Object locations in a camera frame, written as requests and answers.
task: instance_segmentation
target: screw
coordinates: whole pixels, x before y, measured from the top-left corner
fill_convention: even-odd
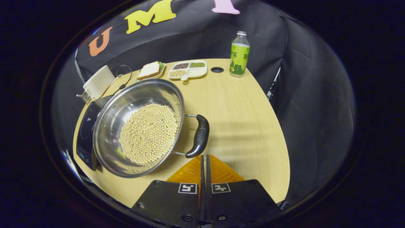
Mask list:
[[[193,217],[186,215],[183,217],[183,219],[184,219],[184,221],[189,222],[189,221],[193,220]]]

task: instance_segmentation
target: white plate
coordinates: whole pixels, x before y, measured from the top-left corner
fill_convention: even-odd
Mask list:
[[[191,66],[191,63],[199,63],[199,62],[204,63],[204,64],[205,64],[205,67],[193,67],[193,68],[190,67],[190,66]],[[188,67],[182,68],[182,69],[176,69],[176,70],[174,69],[174,67],[175,67],[176,65],[182,64],[182,63],[188,63]],[[181,77],[170,77],[170,76],[169,76],[169,75],[170,75],[170,72],[172,72],[172,71],[180,71],[180,70],[186,71],[186,73],[185,73],[184,76],[181,76]],[[193,72],[193,71],[201,71],[201,72],[198,73],[198,74],[195,74],[195,75],[191,75],[191,72]],[[206,73],[207,73],[207,62],[205,62],[205,61],[203,61],[203,60],[184,61],[184,62],[178,62],[178,63],[174,64],[174,65],[172,66],[172,68],[170,69],[169,73],[167,74],[167,77],[170,78],[170,79],[172,79],[172,80],[181,79],[182,81],[186,81],[186,80],[189,79],[189,78],[201,77],[201,76],[203,76],[203,75],[206,74]]]
[[[145,78],[143,80],[147,80],[147,79],[153,79],[153,78],[160,78],[163,75],[164,69],[166,68],[166,63],[163,63],[163,69],[160,71],[160,73],[156,76],[153,77],[149,77],[149,78]],[[139,80],[137,79],[137,77],[139,76],[141,70],[138,71],[138,75],[135,78],[135,82],[139,82]]]

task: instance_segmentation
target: plastic bottle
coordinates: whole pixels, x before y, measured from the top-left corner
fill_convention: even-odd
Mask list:
[[[249,58],[250,44],[246,39],[246,33],[238,31],[237,37],[232,41],[230,51],[229,74],[233,77],[243,77],[247,59]]]

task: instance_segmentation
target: bread slice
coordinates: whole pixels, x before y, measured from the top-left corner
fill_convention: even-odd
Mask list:
[[[152,62],[152,63],[146,64],[145,66],[143,66],[143,68],[141,69],[141,72],[137,76],[137,79],[142,80],[145,78],[150,78],[150,77],[158,75],[159,73],[160,73],[159,62]]]

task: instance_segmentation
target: stainless steel pot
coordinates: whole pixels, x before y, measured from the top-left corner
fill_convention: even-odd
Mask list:
[[[137,164],[125,157],[120,134],[131,115],[150,104],[168,105],[174,111],[178,128],[175,141],[165,155],[147,164]],[[198,120],[193,148],[185,154],[173,151],[179,139],[184,116],[196,117]],[[167,80],[150,79],[128,86],[107,102],[95,123],[93,147],[97,159],[108,171],[117,176],[135,178],[156,169],[170,153],[185,155],[187,158],[198,156],[207,145],[208,135],[209,124],[205,117],[185,115],[183,95],[177,86]]]

